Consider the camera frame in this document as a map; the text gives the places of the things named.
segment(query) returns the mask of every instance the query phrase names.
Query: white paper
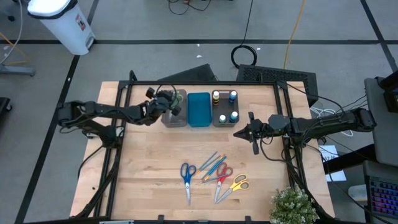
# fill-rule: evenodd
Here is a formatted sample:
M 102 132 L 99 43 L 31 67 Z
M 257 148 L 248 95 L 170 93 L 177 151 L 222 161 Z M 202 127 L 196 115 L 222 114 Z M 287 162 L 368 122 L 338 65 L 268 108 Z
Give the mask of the white paper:
M 325 158 L 326 161 L 329 161 L 330 159 L 334 159 L 334 158 L 338 157 L 338 155 L 335 155 L 335 154 L 337 154 L 337 150 L 336 150 L 335 146 L 319 146 L 319 150 L 322 153 L 322 156 L 323 156 L 323 158 Z M 335 182 L 347 180 L 343 170 L 332 173 L 331 178 Z M 326 180 L 328 182 L 331 182 L 329 174 L 326 175 Z

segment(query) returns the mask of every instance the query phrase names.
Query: yellow cable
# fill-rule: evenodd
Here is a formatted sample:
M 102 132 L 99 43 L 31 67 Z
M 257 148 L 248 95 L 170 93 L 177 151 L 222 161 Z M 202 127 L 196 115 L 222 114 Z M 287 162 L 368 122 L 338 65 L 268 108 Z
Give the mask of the yellow cable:
M 287 44 L 286 54 L 285 54 L 285 62 L 284 62 L 284 69 L 286 69 L 286 62 L 287 62 L 287 59 L 289 57 L 290 43 L 292 42 L 294 33 L 296 32 L 297 25 L 299 24 L 299 21 L 301 19 L 301 15 L 303 14 L 304 5 L 305 5 L 305 0 L 303 0 L 303 3 L 301 4 L 300 13 L 298 14 L 296 25 L 294 25 L 294 29 L 293 29 L 292 35 L 290 36 L 289 43 Z
M 9 45 L 11 45 L 11 47 L 14 46 L 14 44 L 3 34 L 0 32 L 0 36 L 6 40 L 8 42 Z M 22 57 L 24 58 L 24 61 L 20 61 L 20 62 L 9 62 L 6 65 L 16 65 L 16 64 L 22 64 L 22 63 L 29 63 L 29 61 L 27 60 L 27 56 L 26 54 L 21 51 L 17 46 L 15 46 L 15 49 L 22 55 Z

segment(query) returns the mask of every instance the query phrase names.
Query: glue bottle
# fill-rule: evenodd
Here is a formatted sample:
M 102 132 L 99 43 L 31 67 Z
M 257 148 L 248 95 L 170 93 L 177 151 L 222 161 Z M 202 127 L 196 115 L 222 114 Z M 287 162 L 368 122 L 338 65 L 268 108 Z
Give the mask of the glue bottle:
M 226 116 L 225 115 L 220 115 L 220 118 L 219 118 L 218 122 L 225 123 L 225 121 L 226 121 Z
M 229 122 L 234 123 L 237 118 L 238 118 L 238 112 L 234 111 L 231 113 L 231 116 L 229 117 Z
M 234 101 L 235 101 L 235 99 L 236 99 L 236 95 L 237 95 L 236 91 L 232 91 L 232 92 L 229 94 L 228 103 L 229 103 L 230 105 L 233 105 L 233 104 L 234 104 Z
M 213 92 L 213 104 L 217 105 L 220 101 L 220 93 L 218 91 Z

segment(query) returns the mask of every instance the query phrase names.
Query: trash can lid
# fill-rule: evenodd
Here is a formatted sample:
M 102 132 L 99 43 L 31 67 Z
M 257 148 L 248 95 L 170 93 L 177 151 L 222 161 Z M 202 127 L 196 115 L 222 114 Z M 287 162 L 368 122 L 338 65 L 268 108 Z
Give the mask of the trash can lid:
M 70 10 L 70 5 L 75 6 L 77 0 L 31 0 L 27 10 L 31 16 L 53 17 L 64 14 Z

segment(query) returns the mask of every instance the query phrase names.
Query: computer monitor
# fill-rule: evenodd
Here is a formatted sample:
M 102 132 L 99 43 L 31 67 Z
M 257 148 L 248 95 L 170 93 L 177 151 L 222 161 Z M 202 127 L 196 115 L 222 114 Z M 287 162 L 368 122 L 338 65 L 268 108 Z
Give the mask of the computer monitor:
M 389 112 L 398 113 L 398 71 L 386 78 L 378 77 L 379 86 L 384 90 L 384 99 Z

